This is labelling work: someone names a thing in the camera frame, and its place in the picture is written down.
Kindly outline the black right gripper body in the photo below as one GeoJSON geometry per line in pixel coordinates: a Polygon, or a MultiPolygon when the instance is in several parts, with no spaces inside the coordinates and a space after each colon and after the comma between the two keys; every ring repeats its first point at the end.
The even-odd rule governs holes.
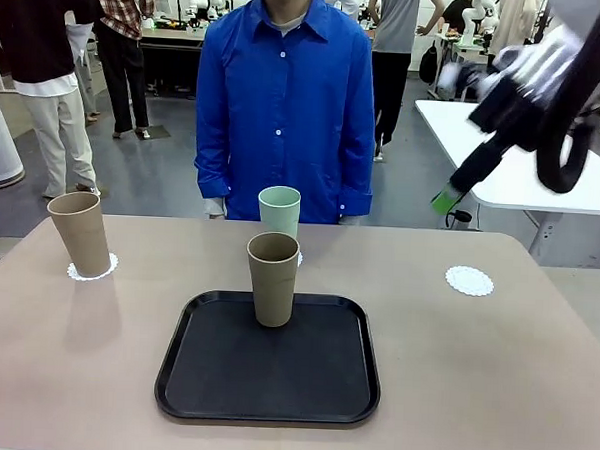
{"type": "Polygon", "coordinates": [[[511,145],[535,151],[539,139],[540,106],[523,94],[517,81],[503,77],[469,115],[483,133],[498,134],[511,145]]]}

